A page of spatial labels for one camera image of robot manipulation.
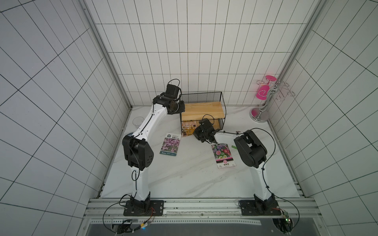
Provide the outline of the orange shop seed bag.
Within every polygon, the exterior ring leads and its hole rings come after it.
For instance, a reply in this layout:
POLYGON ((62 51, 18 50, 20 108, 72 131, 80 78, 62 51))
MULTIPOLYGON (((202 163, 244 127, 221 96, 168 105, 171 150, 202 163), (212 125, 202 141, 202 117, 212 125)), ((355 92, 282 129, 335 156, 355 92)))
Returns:
POLYGON ((197 128, 197 122, 195 121, 184 121, 182 122, 182 136, 183 137, 188 137, 193 135, 194 131, 197 128))

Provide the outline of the black wire mesh shelf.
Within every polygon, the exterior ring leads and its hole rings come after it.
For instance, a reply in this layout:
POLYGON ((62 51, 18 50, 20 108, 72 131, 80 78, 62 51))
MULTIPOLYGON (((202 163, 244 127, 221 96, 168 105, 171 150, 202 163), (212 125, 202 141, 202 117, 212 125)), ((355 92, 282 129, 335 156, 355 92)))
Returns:
POLYGON ((202 119, 209 119, 215 129, 223 129, 227 111, 221 91, 186 93, 181 96, 185 112, 180 115, 181 128, 184 121, 195 121, 197 127, 202 119))

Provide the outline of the purple flowers seed bag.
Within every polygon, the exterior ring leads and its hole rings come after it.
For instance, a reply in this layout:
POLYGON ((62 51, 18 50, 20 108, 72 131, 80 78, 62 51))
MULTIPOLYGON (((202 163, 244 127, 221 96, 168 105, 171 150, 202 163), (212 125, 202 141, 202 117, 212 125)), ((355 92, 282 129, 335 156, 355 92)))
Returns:
POLYGON ((163 155, 176 156, 181 137, 181 134, 167 133, 159 153, 163 155))

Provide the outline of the pink roses seed bag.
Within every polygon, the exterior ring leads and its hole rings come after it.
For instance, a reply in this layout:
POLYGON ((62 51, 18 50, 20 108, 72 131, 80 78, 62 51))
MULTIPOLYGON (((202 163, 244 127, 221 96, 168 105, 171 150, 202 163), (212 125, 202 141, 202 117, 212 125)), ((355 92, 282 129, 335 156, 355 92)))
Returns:
POLYGON ((219 169, 236 166, 227 144, 212 144, 211 147, 219 169))

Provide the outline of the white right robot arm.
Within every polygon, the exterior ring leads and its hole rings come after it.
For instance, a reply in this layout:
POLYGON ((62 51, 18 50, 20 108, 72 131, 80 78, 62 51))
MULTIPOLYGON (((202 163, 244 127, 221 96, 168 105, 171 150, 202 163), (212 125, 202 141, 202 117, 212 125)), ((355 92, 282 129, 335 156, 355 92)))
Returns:
POLYGON ((226 132, 215 129, 208 119, 203 119, 194 130, 194 137, 202 143, 211 144, 217 166, 220 169, 235 166, 231 147, 236 148, 242 162, 250 168, 255 190, 254 199, 252 201, 240 200, 239 206, 242 209, 248 209, 257 215, 265 215, 277 210, 276 196, 270 191, 264 177, 268 150, 253 129, 243 133, 226 132))

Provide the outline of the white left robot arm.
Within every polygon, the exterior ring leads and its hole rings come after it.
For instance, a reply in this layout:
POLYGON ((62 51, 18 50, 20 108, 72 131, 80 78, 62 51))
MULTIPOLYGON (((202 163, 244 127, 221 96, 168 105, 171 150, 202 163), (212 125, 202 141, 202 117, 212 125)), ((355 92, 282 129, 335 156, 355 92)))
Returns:
POLYGON ((160 121, 167 115, 180 114, 185 111, 185 102, 181 96, 173 97, 162 93, 153 99, 153 104, 146 119, 131 135, 122 140, 125 159, 132 170, 135 191, 126 207, 147 212, 151 205, 151 193, 148 187, 148 167, 154 159, 154 152, 149 140, 156 131, 160 121))

